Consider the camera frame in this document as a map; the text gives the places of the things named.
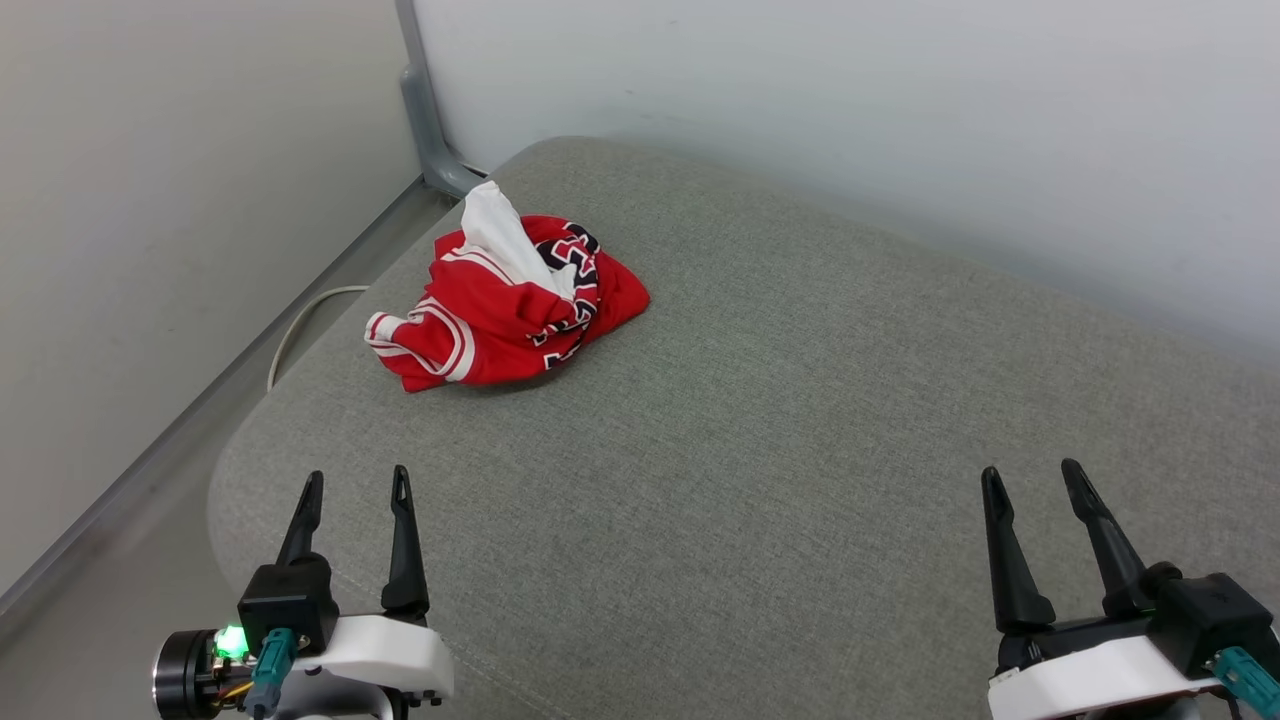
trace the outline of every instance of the red cloth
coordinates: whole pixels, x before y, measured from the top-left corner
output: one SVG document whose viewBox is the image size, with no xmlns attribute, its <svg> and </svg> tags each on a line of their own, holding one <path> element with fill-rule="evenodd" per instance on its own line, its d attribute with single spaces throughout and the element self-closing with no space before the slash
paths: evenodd
<svg viewBox="0 0 1280 720">
<path fill-rule="evenodd" d="M 513 282 L 499 258 L 463 249 L 462 231 L 436 240 L 431 282 L 408 318 L 378 313 L 365 327 L 365 341 L 407 392 L 532 378 L 649 305 L 635 274 L 581 225 L 548 215 L 520 222 L 549 269 L 576 269 L 572 300 Z"/>
</svg>

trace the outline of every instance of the white wall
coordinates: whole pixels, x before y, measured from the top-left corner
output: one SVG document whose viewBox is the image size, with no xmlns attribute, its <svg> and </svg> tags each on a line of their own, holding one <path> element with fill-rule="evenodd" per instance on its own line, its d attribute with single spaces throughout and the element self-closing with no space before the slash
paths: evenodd
<svg viewBox="0 0 1280 720">
<path fill-rule="evenodd" d="M 451 141 L 767 173 L 1280 364 L 1271 0 L 419 0 Z"/>
<path fill-rule="evenodd" d="M 0 5 L 0 592 L 419 173 L 390 0 Z"/>
</svg>

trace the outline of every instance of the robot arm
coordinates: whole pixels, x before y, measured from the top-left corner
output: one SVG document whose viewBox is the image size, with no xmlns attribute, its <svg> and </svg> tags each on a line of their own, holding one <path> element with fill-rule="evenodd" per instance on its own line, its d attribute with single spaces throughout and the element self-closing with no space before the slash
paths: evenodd
<svg viewBox="0 0 1280 720">
<path fill-rule="evenodd" d="M 381 615 L 339 615 L 329 561 L 311 551 L 323 500 L 324 475 L 315 471 L 276 561 L 259 568 L 241 597 L 239 625 L 174 633 L 161 647 L 152 674 L 160 717 L 237 710 L 257 720 L 404 720 L 410 707 L 453 694 L 453 659 L 426 626 L 408 471 L 397 465 L 392 484 L 396 529 Z"/>
<path fill-rule="evenodd" d="M 987 701 L 995 720 L 1179 717 L 1198 720 L 1199 693 L 1244 700 L 1280 716 L 1280 642 L 1271 614 L 1225 574 L 1184 579 L 1143 565 L 1084 469 L 1062 461 L 1106 596 L 1102 618 L 1059 623 L 1014 534 L 995 468 L 982 474 L 992 600 L 1000 643 Z"/>
</svg>

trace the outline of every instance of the clothing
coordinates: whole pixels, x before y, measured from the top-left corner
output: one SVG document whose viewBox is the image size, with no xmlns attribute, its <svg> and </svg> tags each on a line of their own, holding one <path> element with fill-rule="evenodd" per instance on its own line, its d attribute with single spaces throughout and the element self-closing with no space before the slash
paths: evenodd
<svg viewBox="0 0 1280 720">
<path fill-rule="evenodd" d="M 585 228 L 521 218 L 493 182 L 467 193 L 462 229 L 435 241 L 430 275 L 407 318 L 376 313 L 365 325 L 407 392 L 532 378 L 649 305 Z"/>
</svg>

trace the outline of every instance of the green light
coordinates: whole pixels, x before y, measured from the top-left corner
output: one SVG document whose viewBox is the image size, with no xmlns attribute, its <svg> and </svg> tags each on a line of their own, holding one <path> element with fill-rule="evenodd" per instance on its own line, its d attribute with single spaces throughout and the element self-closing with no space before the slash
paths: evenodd
<svg viewBox="0 0 1280 720">
<path fill-rule="evenodd" d="M 216 648 L 218 657 L 243 660 L 248 655 L 248 638 L 244 637 L 244 628 L 227 625 L 214 638 L 214 647 Z"/>
</svg>

